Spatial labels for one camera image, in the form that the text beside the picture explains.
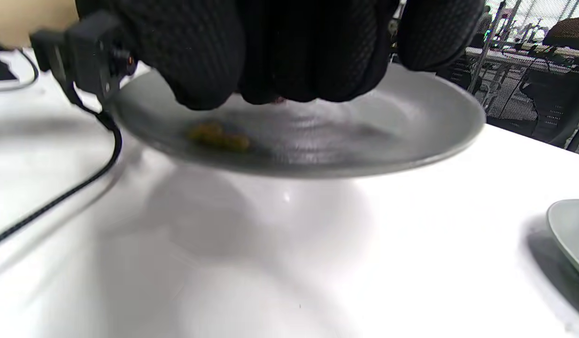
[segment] background table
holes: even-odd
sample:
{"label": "background table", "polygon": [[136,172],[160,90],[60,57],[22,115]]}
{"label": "background table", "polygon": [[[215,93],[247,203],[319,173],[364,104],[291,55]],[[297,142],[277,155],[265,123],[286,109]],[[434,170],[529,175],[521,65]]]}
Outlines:
{"label": "background table", "polygon": [[[0,94],[0,229],[111,143],[51,77]],[[352,180],[197,167],[125,135],[111,175],[0,246],[0,337],[579,337],[540,271],[545,211],[575,198],[579,156],[490,126]]]}

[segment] black cable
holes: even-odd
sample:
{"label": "black cable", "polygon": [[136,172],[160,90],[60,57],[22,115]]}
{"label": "black cable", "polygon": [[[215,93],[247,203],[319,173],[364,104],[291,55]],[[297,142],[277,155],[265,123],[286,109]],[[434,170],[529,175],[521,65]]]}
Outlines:
{"label": "black cable", "polygon": [[30,66],[32,67],[32,80],[17,86],[8,86],[5,88],[0,88],[0,92],[13,92],[14,90],[25,89],[34,84],[39,79],[39,69],[37,69],[37,66],[34,65],[34,62],[32,62],[30,57],[26,55],[26,53],[22,49],[13,49],[13,50],[3,49],[3,50],[8,52],[18,51],[20,54],[24,56],[24,58],[28,61],[28,64],[30,64]]}
{"label": "black cable", "polygon": [[85,180],[84,182],[81,182],[81,184],[68,190],[66,193],[60,195],[60,197],[57,197],[53,201],[51,201],[51,202],[47,203],[46,205],[44,205],[43,207],[41,207],[39,210],[36,210],[31,215],[27,216],[23,220],[19,221],[18,223],[12,225],[8,229],[6,229],[2,233],[0,233],[0,243],[3,242],[4,240],[6,240],[7,238],[9,238],[10,236],[14,235],[15,233],[17,233],[18,231],[20,231],[20,229],[24,228],[26,225],[28,225],[32,221],[36,220],[38,217],[43,215],[45,212],[51,210],[53,207],[57,206],[61,202],[68,199],[68,197],[76,194],[77,192],[79,192],[80,190],[82,190],[83,188],[85,188],[86,186],[91,184],[92,182],[95,182],[96,180],[98,180],[100,177],[105,175],[110,169],[112,169],[112,167],[115,165],[116,161],[118,160],[118,157],[120,156],[120,152],[122,152],[122,134],[120,133],[120,129],[116,126],[114,120],[109,115],[109,113],[107,113],[107,112],[97,113],[96,111],[92,111],[91,109],[85,107],[85,105],[83,105],[83,103],[80,102],[80,99],[79,99],[79,103],[75,102],[75,104],[79,105],[79,107],[81,107],[81,109],[85,110],[86,112],[88,112],[88,113],[92,114],[94,117],[96,117],[98,119],[98,121],[105,128],[107,128],[107,130],[111,131],[114,134],[114,150],[112,151],[112,156],[110,157],[109,161],[99,171],[94,173],[87,180]]}

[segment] black mesh fabric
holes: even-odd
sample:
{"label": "black mesh fabric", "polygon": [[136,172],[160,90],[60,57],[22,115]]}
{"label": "black mesh fabric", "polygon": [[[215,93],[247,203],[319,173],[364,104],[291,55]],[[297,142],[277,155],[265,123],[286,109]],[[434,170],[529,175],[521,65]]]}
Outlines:
{"label": "black mesh fabric", "polygon": [[[348,101],[375,88],[399,0],[116,0],[139,58],[176,99],[213,109],[232,92]],[[412,70],[445,66],[468,45],[483,0],[409,0],[399,55]]]}

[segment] white table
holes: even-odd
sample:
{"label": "white table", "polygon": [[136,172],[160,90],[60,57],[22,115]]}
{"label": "white table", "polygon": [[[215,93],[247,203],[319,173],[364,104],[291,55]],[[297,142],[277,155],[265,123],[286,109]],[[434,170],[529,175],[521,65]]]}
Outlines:
{"label": "white table", "polygon": [[[111,143],[50,77],[0,94],[0,229]],[[181,164],[128,135],[123,157],[0,245],[0,337],[579,337],[526,244],[579,198],[576,154],[487,126],[454,158],[354,180]]]}

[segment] gray bowl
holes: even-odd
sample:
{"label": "gray bowl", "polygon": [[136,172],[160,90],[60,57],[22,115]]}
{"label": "gray bowl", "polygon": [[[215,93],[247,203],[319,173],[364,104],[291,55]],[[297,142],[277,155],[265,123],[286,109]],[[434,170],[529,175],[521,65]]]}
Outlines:
{"label": "gray bowl", "polygon": [[[346,103],[317,100],[253,106],[240,96],[213,111],[179,105],[151,71],[108,104],[144,143],[182,160],[255,175],[335,178],[412,169],[452,156],[482,130],[475,98],[443,79],[392,65],[372,92]],[[190,141],[189,130],[216,122],[250,140],[245,152]]]}

